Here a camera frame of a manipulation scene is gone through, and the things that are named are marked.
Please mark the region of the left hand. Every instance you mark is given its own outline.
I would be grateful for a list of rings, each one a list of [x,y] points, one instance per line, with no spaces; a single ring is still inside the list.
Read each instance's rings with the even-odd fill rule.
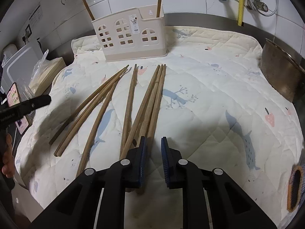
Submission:
[[[14,157],[12,155],[12,137],[9,133],[6,134],[6,151],[3,154],[3,164],[2,173],[7,178],[12,178],[15,173],[15,166],[14,166]]]

